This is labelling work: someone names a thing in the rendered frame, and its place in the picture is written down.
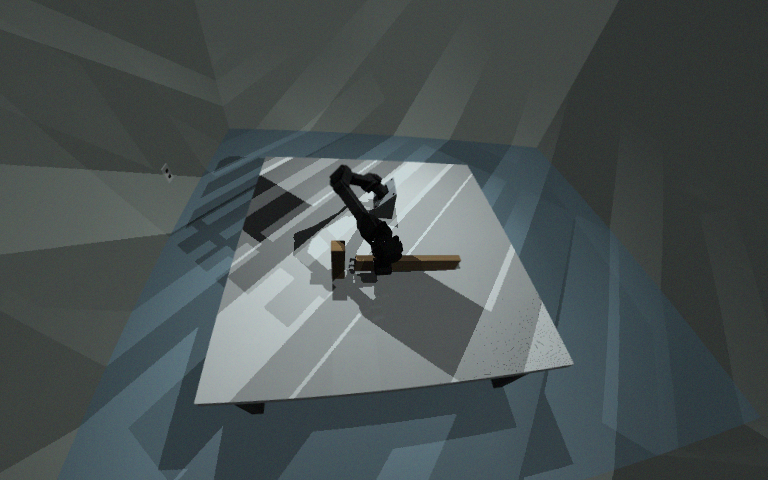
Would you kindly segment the dark brown wooden post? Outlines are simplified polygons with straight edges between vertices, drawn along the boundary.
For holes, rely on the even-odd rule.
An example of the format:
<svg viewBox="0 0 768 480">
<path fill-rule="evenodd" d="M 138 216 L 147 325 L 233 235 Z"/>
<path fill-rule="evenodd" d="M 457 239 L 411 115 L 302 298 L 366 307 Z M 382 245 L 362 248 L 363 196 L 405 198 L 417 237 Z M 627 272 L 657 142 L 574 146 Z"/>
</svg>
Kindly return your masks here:
<svg viewBox="0 0 768 480">
<path fill-rule="evenodd" d="M 332 279 L 344 279 L 345 240 L 331 241 L 331 272 Z"/>
</svg>

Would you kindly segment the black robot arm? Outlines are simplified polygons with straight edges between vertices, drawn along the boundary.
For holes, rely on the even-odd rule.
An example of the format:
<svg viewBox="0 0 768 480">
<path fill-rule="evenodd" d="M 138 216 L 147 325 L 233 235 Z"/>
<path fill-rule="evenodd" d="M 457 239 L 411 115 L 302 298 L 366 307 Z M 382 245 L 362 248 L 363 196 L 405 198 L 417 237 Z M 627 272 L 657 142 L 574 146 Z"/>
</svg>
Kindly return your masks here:
<svg viewBox="0 0 768 480">
<path fill-rule="evenodd" d="M 330 175 L 329 185 L 340 196 L 345 205 L 356 219 L 357 228 L 362 238 L 373 248 L 381 248 L 387 263 L 395 263 L 402 258 L 403 246 L 399 236 L 392 237 L 392 230 L 386 221 L 379 220 L 375 215 L 368 213 L 355 193 L 349 187 L 360 186 L 365 192 L 373 191 L 378 200 L 389 191 L 387 185 L 383 185 L 382 178 L 375 173 L 365 175 L 352 172 L 346 165 L 340 165 Z M 375 238 L 375 241 L 372 240 Z"/>
</svg>

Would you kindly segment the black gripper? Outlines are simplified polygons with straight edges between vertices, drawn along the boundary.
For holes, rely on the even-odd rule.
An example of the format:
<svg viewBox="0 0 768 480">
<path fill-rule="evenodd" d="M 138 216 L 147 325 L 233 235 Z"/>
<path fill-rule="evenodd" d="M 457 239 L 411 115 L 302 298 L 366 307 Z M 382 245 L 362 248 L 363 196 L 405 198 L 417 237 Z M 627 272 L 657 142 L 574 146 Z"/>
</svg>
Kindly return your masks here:
<svg viewBox="0 0 768 480">
<path fill-rule="evenodd" d="M 381 248 L 377 247 L 373 249 L 371 247 L 372 254 L 377 257 L 377 260 L 373 260 L 375 275 L 391 275 L 392 266 L 391 263 L 387 263 L 385 257 L 381 251 Z M 380 258 L 379 258 L 380 257 Z"/>
</svg>

